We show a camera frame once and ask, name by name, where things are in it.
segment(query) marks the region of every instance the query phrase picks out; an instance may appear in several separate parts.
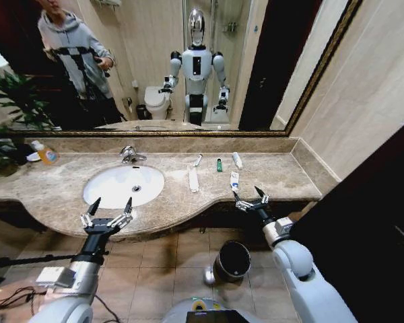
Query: gold mirror frame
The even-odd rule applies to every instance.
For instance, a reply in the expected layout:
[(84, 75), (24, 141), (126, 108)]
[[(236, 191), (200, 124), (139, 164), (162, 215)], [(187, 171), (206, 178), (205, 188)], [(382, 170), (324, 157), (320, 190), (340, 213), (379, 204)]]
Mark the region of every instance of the gold mirror frame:
[(349, 0), (284, 130), (276, 131), (10, 131), (10, 137), (289, 137), (363, 0)]

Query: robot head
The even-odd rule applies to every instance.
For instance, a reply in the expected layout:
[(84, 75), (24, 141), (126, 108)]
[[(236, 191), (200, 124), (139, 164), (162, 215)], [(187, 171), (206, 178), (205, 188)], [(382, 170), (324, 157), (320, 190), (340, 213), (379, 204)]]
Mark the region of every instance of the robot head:
[(193, 9), (190, 12), (189, 31), (192, 45), (201, 46), (203, 35), (205, 34), (205, 19), (203, 19), (203, 12), (201, 10)]

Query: dark wooden door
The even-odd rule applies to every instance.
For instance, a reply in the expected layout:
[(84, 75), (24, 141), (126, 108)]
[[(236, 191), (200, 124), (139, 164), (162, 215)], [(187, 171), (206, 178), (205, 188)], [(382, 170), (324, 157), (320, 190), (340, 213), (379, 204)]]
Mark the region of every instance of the dark wooden door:
[(0, 53), (15, 73), (30, 75), (56, 125), (78, 129), (76, 92), (60, 64), (43, 53), (37, 23), (42, 8), (35, 0), (0, 0)]
[(269, 0), (240, 130), (268, 130), (322, 0)]
[(404, 127), (291, 230), (358, 322), (404, 322)]

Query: person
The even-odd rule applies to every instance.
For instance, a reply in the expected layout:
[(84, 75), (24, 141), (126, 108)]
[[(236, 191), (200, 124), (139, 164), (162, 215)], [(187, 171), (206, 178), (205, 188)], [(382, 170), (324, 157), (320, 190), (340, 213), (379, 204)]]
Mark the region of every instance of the person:
[(108, 82), (114, 66), (111, 53), (92, 31), (59, 0), (36, 0), (43, 10), (38, 29), (47, 56), (61, 63), (79, 96), (83, 114), (81, 128), (90, 129), (121, 121)]

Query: hood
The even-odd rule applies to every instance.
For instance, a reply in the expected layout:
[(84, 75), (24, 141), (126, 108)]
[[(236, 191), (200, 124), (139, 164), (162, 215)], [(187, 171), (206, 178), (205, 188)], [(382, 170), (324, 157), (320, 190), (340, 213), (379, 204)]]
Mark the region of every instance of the hood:
[(41, 19), (44, 21), (49, 29), (56, 32), (68, 32), (78, 27), (79, 24), (82, 23), (82, 21), (73, 12), (67, 10), (64, 10), (64, 12), (66, 13), (65, 22), (60, 27), (54, 25), (54, 23), (49, 20), (49, 17), (46, 14), (45, 10), (42, 10)]

